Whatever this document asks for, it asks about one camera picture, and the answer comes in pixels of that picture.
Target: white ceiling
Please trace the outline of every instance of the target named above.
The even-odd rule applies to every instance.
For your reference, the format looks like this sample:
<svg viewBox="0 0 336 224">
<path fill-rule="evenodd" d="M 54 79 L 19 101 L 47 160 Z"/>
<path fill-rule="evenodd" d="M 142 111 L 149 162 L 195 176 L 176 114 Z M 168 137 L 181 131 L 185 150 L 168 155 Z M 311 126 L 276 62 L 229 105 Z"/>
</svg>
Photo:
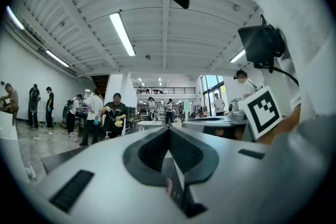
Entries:
<svg viewBox="0 0 336 224">
<path fill-rule="evenodd" d="M 243 48 L 237 30 L 260 21 L 252 0 L 191 0 L 188 10 L 172 0 L 13 0 L 12 8 L 78 76 L 232 74 L 247 64 L 229 63 Z M 109 18 L 120 9 L 135 57 Z"/>
</svg>

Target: fluorescent light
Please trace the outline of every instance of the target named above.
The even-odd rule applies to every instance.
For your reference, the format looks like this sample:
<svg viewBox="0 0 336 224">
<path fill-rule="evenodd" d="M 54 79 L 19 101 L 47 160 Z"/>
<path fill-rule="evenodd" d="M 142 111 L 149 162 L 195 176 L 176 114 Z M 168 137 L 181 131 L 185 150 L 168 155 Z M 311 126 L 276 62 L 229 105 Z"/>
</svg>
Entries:
<svg viewBox="0 0 336 224">
<path fill-rule="evenodd" d="M 232 60 L 230 60 L 231 63 L 237 61 L 241 56 L 245 54 L 245 50 L 242 50 L 240 53 L 238 53 L 237 56 L 235 56 Z"/>
<path fill-rule="evenodd" d="M 53 57 L 56 61 L 64 65 L 65 67 L 69 67 L 65 62 L 63 62 L 61 59 L 59 59 L 56 55 L 54 55 L 50 50 L 46 51 L 47 54 L 49 54 L 51 57 Z"/>
<path fill-rule="evenodd" d="M 134 50 L 134 48 L 131 44 L 129 36 L 127 35 L 127 32 L 126 32 L 125 26 L 122 22 L 120 13 L 117 12 L 117 13 L 111 14 L 110 19 L 111 19 L 111 21 L 112 21 L 112 23 L 115 27 L 115 30 L 117 31 L 117 33 L 119 35 L 119 38 L 120 38 L 122 44 L 124 45 L 128 55 L 129 56 L 135 56 L 135 50 Z"/>
<path fill-rule="evenodd" d="M 23 26 L 23 24 L 15 16 L 15 14 L 12 12 L 12 10 L 11 10 L 11 8 L 9 6 L 7 6 L 7 12 L 10 15 L 10 17 L 12 18 L 13 22 L 17 25 L 18 28 L 20 28 L 21 30 L 25 29 L 25 27 Z"/>
</svg>

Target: white table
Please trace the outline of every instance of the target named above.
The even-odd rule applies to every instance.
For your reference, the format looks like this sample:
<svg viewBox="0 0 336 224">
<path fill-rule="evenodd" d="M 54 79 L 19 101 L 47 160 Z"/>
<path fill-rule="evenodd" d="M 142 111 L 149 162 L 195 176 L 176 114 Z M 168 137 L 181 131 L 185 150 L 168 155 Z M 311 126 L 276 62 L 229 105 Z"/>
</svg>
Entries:
<svg viewBox="0 0 336 224">
<path fill-rule="evenodd" d="M 150 128 L 160 127 L 161 125 L 162 125 L 162 121 L 140 121 L 138 122 L 139 131 L 145 130 L 145 127 L 147 127 L 147 129 L 150 129 Z"/>
<path fill-rule="evenodd" d="M 21 182 L 30 183 L 23 164 L 16 127 L 12 125 L 12 114 L 0 111 L 0 151 L 13 177 Z"/>
</svg>

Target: cable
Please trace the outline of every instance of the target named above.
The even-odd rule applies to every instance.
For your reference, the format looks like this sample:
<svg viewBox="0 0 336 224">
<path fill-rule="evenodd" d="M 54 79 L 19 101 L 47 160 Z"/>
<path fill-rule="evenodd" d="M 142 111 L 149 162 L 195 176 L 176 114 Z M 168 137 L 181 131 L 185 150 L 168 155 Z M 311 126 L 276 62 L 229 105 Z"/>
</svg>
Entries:
<svg viewBox="0 0 336 224">
<path fill-rule="evenodd" d="M 260 67 L 261 68 L 265 68 L 265 69 L 269 69 L 269 66 L 260 65 Z M 300 86 L 298 80 L 296 78 L 294 78 L 291 74 L 289 74 L 289 73 L 287 73 L 287 72 L 285 72 L 282 69 L 277 68 L 277 67 L 272 67 L 272 70 L 278 71 L 278 72 L 280 72 L 282 74 L 285 74 L 285 75 L 289 76 L 296 83 L 297 86 Z"/>
</svg>

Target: railing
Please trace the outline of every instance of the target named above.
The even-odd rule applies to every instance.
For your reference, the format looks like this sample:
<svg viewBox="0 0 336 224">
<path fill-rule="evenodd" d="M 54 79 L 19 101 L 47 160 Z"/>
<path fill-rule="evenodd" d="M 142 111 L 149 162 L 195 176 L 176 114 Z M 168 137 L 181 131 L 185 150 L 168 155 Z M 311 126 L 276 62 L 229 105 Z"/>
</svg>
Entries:
<svg viewBox="0 0 336 224">
<path fill-rule="evenodd" d="M 196 94 L 195 87 L 133 87 L 136 94 Z"/>
</svg>

